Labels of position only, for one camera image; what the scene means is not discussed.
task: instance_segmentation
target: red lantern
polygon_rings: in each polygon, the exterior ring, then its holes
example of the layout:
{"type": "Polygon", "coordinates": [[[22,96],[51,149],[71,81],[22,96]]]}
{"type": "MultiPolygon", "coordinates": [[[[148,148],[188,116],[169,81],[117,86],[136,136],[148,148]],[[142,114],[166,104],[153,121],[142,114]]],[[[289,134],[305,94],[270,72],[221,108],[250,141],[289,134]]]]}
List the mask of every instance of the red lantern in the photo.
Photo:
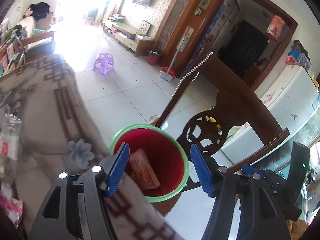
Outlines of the red lantern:
{"type": "Polygon", "coordinates": [[[281,19],[278,15],[275,15],[271,20],[268,29],[266,30],[266,36],[270,40],[277,42],[281,36],[284,27],[284,20],[281,19]]]}

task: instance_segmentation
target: tile floor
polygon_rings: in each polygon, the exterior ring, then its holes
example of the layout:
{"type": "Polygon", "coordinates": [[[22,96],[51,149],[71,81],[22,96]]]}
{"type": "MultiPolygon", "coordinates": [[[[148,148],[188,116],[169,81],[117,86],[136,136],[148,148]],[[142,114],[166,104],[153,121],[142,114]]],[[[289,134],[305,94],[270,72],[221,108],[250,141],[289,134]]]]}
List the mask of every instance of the tile floor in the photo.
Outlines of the tile floor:
{"type": "MultiPolygon", "coordinates": [[[[134,57],[95,26],[65,22],[55,28],[55,53],[61,53],[74,69],[81,97],[107,145],[120,129],[148,123],[151,116],[162,113],[179,79],[171,82],[161,79],[158,66],[146,63],[145,57],[134,57]],[[78,35],[70,35],[70,30],[78,35]],[[114,57],[115,70],[106,76],[92,70],[101,52],[114,57]]],[[[192,116],[215,104],[216,94],[216,88],[199,76],[171,113],[166,131],[177,138],[192,116]]],[[[220,154],[217,158],[220,165],[231,165],[223,153],[217,154],[220,154]]],[[[190,176],[198,181],[193,165],[190,165],[190,176]]],[[[208,198],[201,188],[184,192],[167,220],[186,240],[201,239],[213,203],[214,199],[208,198]]],[[[230,240],[236,238],[239,223],[234,218],[230,240]]]]}

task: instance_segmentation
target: sticker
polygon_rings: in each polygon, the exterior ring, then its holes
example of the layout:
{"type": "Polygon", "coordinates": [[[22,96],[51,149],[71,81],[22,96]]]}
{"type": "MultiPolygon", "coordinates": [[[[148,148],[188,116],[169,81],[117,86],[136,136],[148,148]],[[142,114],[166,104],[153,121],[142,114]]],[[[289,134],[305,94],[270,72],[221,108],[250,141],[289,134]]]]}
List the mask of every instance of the sticker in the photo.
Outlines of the sticker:
{"type": "Polygon", "coordinates": [[[313,111],[316,111],[319,106],[320,106],[320,95],[318,95],[317,99],[312,104],[313,111]]]}

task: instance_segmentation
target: drawer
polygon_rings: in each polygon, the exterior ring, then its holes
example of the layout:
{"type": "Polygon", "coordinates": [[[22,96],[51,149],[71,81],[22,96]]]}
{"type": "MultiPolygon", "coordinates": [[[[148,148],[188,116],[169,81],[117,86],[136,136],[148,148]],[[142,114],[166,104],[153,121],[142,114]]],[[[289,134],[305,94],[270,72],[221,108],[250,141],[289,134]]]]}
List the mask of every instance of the drawer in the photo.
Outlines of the drawer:
{"type": "Polygon", "coordinates": [[[121,41],[122,43],[125,43],[125,41],[127,40],[125,37],[123,37],[122,35],[120,35],[119,33],[116,33],[115,38],[118,41],[121,41]]]}
{"type": "Polygon", "coordinates": [[[104,24],[105,24],[106,27],[108,27],[109,29],[111,29],[112,26],[113,26],[113,22],[111,22],[111,21],[105,21],[104,24]]]}
{"type": "Polygon", "coordinates": [[[133,51],[136,51],[137,50],[137,46],[138,44],[133,41],[133,40],[130,40],[130,39],[126,39],[125,42],[124,42],[125,45],[127,45],[130,49],[132,49],[133,51]]]}

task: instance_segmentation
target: trash bin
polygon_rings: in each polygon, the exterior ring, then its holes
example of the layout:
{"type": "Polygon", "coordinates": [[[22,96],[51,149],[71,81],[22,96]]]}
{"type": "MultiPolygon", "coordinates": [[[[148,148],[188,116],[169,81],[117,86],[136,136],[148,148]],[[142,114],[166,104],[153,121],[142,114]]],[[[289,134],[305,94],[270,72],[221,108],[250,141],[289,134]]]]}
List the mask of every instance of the trash bin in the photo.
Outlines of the trash bin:
{"type": "MultiPolygon", "coordinates": [[[[189,177],[188,157],[171,135],[148,124],[134,124],[115,135],[110,153],[116,153],[123,142],[129,144],[130,153],[145,151],[160,182],[158,188],[142,190],[150,203],[172,198],[183,189],[189,177]]],[[[127,164],[125,171],[130,175],[131,166],[127,164]]]]}
{"type": "Polygon", "coordinates": [[[159,52],[150,50],[149,51],[149,55],[147,57],[147,62],[150,65],[157,65],[158,62],[159,62],[160,57],[161,57],[161,54],[159,52]]]}

